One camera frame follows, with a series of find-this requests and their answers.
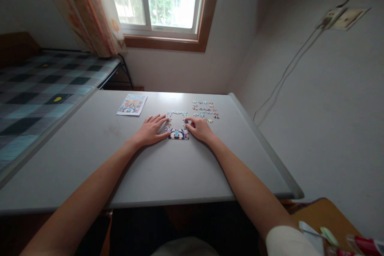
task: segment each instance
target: hand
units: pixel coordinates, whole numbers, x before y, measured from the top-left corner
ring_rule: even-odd
[[[164,122],[168,120],[169,118],[165,118],[165,114],[163,116],[160,116],[160,114],[158,114],[154,117],[148,117],[144,121],[143,126],[141,126],[141,128],[136,132],[136,134],[128,141],[133,142],[136,148],[139,149],[142,146],[155,144],[160,140],[168,138],[171,132],[157,134],[157,131],[160,129],[162,124],[164,124]]]
[[[193,136],[199,140],[207,142],[208,140],[216,137],[211,128],[209,128],[208,123],[201,118],[187,117],[185,120],[191,121],[191,124],[186,124],[186,127],[193,134]]]

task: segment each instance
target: person's left hand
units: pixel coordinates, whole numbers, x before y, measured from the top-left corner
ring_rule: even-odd
[[[136,134],[130,139],[136,146],[136,148],[141,148],[142,146],[155,144],[160,140],[168,138],[171,132],[157,134],[158,130],[168,121],[169,118],[165,118],[165,114],[160,116],[160,114],[152,117],[148,117],[143,126],[136,132]]]

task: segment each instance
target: bed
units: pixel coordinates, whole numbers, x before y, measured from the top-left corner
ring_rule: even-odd
[[[41,50],[25,32],[1,35],[0,55],[1,188],[126,64],[118,57]]]

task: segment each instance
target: tree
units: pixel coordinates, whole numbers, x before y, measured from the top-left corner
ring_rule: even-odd
[[[151,22],[171,24],[172,0],[149,0]]]

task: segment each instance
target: curtain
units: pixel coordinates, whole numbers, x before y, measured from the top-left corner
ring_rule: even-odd
[[[110,57],[125,49],[114,0],[53,0],[80,50]]]

